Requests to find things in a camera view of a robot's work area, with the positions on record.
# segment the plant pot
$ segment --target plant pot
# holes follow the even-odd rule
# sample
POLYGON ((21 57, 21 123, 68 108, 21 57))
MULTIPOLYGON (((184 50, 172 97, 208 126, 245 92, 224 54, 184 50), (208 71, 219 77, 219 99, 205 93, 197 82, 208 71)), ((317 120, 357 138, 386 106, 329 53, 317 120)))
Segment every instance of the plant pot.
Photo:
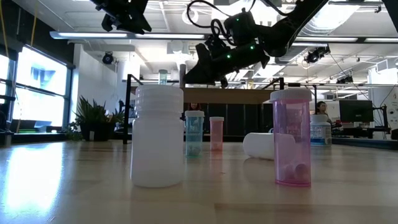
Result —
POLYGON ((107 141, 113 135, 114 123, 80 123, 81 135, 86 141, 107 141))

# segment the pink translucent container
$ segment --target pink translucent container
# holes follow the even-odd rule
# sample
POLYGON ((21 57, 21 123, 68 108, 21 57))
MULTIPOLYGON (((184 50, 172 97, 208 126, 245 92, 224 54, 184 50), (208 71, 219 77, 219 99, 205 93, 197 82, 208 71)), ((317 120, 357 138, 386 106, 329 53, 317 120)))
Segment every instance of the pink translucent container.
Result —
POLYGON ((274 105, 275 182, 293 187, 311 186, 311 91, 271 93, 274 105))
POLYGON ((223 117, 210 117, 210 145, 212 151, 223 150, 223 117))

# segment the white plastic bottle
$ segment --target white plastic bottle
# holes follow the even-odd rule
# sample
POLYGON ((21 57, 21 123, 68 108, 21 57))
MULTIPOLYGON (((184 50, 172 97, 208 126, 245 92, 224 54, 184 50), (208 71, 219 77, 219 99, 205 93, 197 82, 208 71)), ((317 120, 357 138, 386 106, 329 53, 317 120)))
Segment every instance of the white plastic bottle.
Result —
POLYGON ((183 174, 183 91, 167 85, 136 90, 131 179, 141 187, 167 187, 183 174))
POLYGON ((311 115, 311 146, 331 147, 331 127, 325 114, 311 115))

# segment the table surface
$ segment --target table surface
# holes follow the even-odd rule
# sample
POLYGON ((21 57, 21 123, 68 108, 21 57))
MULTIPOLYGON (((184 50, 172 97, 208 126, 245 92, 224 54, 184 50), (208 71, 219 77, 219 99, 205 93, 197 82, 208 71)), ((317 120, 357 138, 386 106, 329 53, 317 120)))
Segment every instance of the table surface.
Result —
POLYGON ((130 160, 121 141, 0 149, 0 223, 398 223, 394 151, 313 149, 311 188, 276 185, 274 162, 239 143, 186 159, 162 189, 133 186, 130 160))

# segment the potted plant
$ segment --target potted plant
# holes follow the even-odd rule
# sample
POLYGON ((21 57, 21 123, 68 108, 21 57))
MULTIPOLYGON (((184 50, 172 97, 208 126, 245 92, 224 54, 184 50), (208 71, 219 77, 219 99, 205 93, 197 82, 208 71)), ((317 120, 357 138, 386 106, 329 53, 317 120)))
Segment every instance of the potted plant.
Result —
POLYGON ((74 126, 80 126, 81 135, 86 141, 107 141, 114 132, 116 123, 122 123, 124 110, 107 114, 105 104, 99 105, 95 100, 93 104, 80 97, 77 106, 76 121, 74 126))

